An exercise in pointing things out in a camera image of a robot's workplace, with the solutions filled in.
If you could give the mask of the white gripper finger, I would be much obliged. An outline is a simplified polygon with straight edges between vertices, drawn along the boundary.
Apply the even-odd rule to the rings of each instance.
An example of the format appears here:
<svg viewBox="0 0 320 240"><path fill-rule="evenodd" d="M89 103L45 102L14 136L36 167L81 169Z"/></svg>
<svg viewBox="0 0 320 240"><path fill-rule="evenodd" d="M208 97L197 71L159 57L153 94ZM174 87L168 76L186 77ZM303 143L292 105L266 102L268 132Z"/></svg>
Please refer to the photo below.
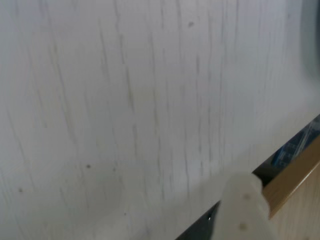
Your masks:
<svg viewBox="0 0 320 240"><path fill-rule="evenodd" d="M252 173L236 173L227 181L214 218L212 240L275 238L262 186Z"/></svg>

